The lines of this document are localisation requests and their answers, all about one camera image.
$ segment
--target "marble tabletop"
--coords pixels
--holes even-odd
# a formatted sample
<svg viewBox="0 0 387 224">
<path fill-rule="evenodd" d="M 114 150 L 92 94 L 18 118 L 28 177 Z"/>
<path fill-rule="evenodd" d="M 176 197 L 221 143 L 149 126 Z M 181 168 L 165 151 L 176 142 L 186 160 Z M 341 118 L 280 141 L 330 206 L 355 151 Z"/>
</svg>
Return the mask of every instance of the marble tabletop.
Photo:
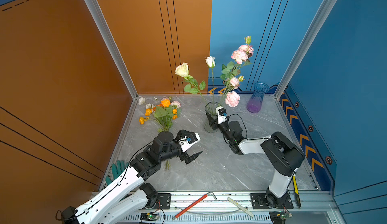
<svg viewBox="0 0 387 224">
<path fill-rule="evenodd" d="M 173 121 L 170 132 L 176 136 L 181 129 L 199 134 L 201 140 L 188 150 L 192 155 L 203 151 L 199 157 L 185 164 L 179 158 L 170 160 L 170 169 L 165 169 L 165 162 L 161 170 L 153 174 L 147 182 L 151 183 L 157 191 L 177 190 L 266 190 L 274 173 L 274 167 L 265 154 L 234 154 L 224 142 L 220 131 L 207 133 L 203 128 L 206 120 L 204 107 L 207 101 L 212 101 L 212 96 L 173 96 L 173 101 L 181 103 L 181 115 Z M 239 105 L 230 108 L 226 106 L 227 113 L 238 113 L 246 125 L 249 138 L 263 137 L 276 131 L 282 132 L 290 139 L 289 132 L 274 102 L 273 95 L 265 95 L 262 109 L 253 114 L 246 110 L 247 101 L 251 95 L 241 94 Z M 146 103 L 160 104 L 161 96 L 157 101 L 153 96 L 146 96 Z M 132 155 L 141 147 L 151 142 L 157 136 L 159 126 L 155 121 L 147 121 L 140 125 L 138 119 L 144 116 L 145 104 L 136 105 L 133 118 L 119 152 L 119 159 L 129 161 Z M 231 121 L 238 120 L 234 115 Z M 297 171 L 297 185 L 300 190 L 315 190 L 308 170 L 301 165 Z"/>
</svg>

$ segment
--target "green glove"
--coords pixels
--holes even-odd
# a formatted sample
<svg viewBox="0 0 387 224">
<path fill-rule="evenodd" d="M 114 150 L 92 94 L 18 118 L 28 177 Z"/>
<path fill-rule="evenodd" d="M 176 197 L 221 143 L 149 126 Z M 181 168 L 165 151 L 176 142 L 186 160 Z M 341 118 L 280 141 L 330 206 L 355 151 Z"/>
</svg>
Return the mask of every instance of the green glove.
<svg viewBox="0 0 387 224">
<path fill-rule="evenodd" d="M 109 185 L 111 184 L 116 178 L 122 174 L 122 172 L 128 167 L 129 163 L 127 163 L 124 160 L 117 160 L 117 165 L 112 164 L 111 165 L 111 171 L 113 173 L 113 180 L 109 178 L 109 176 L 106 177 L 106 184 Z"/>
</svg>

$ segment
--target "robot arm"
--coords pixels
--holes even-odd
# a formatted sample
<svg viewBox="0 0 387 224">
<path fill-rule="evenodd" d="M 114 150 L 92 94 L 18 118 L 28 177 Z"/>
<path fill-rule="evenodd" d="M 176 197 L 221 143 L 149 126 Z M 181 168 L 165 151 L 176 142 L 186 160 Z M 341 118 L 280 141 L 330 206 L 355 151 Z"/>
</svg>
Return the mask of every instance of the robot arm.
<svg viewBox="0 0 387 224">
<path fill-rule="evenodd" d="M 280 132 L 257 139 L 244 138 L 239 122 L 228 122 L 229 117 L 223 107 L 216 108 L 216 112 L 218 121 L 211 121 L 208 117 L 210 125 L 214 129 L 220 129 L 235 154 L 267 155 L 275 168 L 273 179 L 266 191 L 267 205 L 271 208 L 282 206 L 289 195 L 290 181 L 305 159 L 303 152 Z"/>
<path fill-rule="evenodd" d="M 94 198 L 77 208 L 68 207 L 61 213 L 63 224 L 113 224 L 121 220 L 127 213 L 153 207 L 157 199 L 157 191 L 146 181 L 161 168 L 161 162 L 180 157 L 186 164 L 194 161 L 198 152 L 189 156 L 187 150 L 200 141 L 197 133 L 180 130 L 176 138 L 170 132 L 163 131 L 153 140 L 151 146 L 137 154 L 125 171 L 99 192 Z M 129 197 L 121 200 L 135 187 L 140 188 Z"/>
</svg>

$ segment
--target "blue vase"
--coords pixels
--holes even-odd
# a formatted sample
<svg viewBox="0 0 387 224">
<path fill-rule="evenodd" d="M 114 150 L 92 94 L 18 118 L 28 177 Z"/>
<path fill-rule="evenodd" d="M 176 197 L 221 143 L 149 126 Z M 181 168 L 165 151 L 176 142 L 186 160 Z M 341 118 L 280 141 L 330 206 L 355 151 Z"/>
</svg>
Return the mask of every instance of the blue vase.
<svg viewBox="0 0 387 224">
<path fill-rule="evenodd" d="M 255 83 L 254 84 L 254 93 L 251 96 L 249 102 L 247 102 L 247 110 L 251 113 L 257 113 L 262 108 L 262 101 L 264 100 L 264 95 L 268 92 L 269 87 L 265 83 Z"/>
</svg>

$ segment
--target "clear glass vase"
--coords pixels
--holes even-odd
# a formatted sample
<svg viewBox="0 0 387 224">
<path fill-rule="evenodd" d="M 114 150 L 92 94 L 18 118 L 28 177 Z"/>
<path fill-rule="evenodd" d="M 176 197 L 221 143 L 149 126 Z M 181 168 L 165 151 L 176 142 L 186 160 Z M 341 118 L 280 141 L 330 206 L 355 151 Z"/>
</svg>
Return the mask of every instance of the clear glass vase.
<svg viewBox="0 0 387 224">
<path fill-rule="evenodd" d="M 251 113 L 257 113 L 262 108 L 262 101 L 264 100 L 264 95 L 268 92 L 269 87 L 265 83 L 255 83 L 254 84 L 254 93 L 251 96 L 249 102 L 247 102 L 247 110 Z"/>
<path fill-rule="evenodd" d="M 216 108 L 218 107 L 219 103 L 215 101 L 211 101 L 207 103 L 206 105 L 206 118 L 204 120 L 204 129 L 206 132 L 214 133 L 218 131 L 218 128 L 215 129 L 212 127 L 212 123 L 217 121 L 217 114 L 216 114 Z"/>
</svg>

